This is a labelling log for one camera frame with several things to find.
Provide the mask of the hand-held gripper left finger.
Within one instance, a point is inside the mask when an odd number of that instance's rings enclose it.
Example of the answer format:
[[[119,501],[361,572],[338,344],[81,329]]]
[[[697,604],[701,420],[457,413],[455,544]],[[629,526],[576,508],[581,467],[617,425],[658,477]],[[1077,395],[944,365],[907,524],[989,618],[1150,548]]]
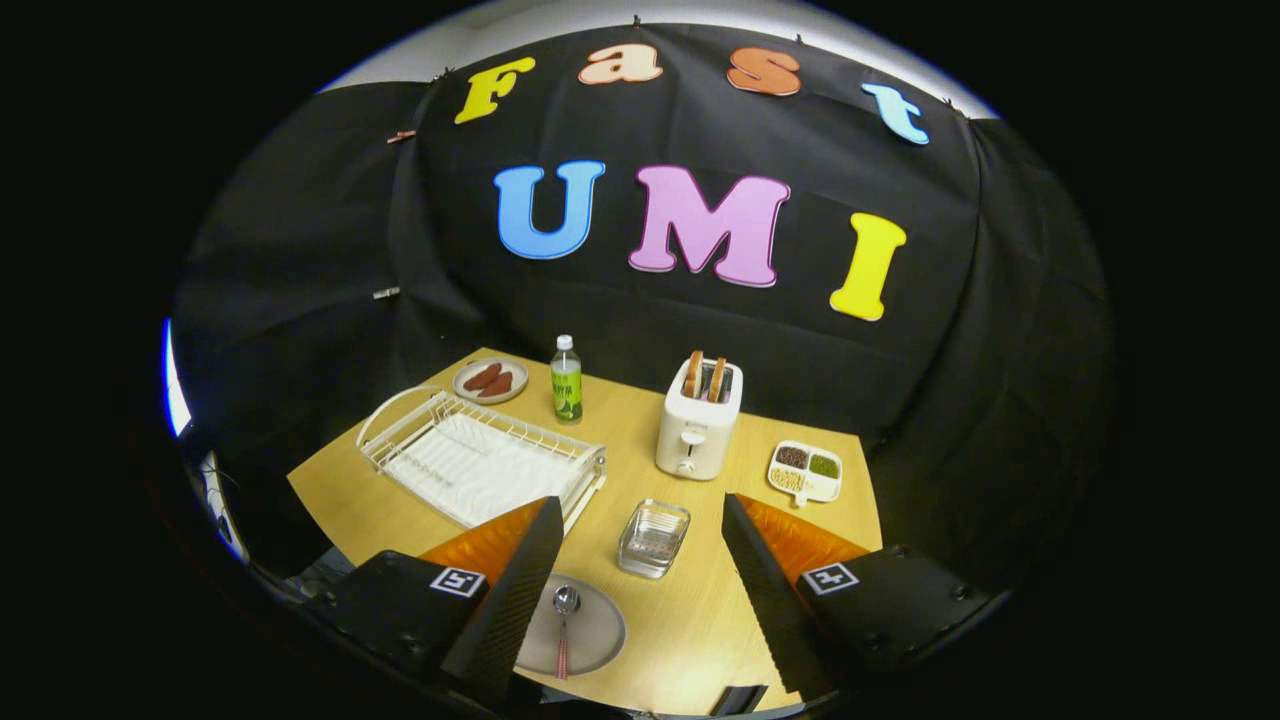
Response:
[[[499,703],[563,537],[559,498],[535,498],[424,553],[384,550],[300,611],[397,679]]]

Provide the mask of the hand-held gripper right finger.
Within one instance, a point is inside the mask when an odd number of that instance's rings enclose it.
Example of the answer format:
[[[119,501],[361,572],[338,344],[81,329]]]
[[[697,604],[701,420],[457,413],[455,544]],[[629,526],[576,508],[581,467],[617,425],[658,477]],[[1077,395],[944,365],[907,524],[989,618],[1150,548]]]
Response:
[[[783,688],[814,700],[918,675],[1010,600],[909,544],[868,550],[742,493],[721,534]]]

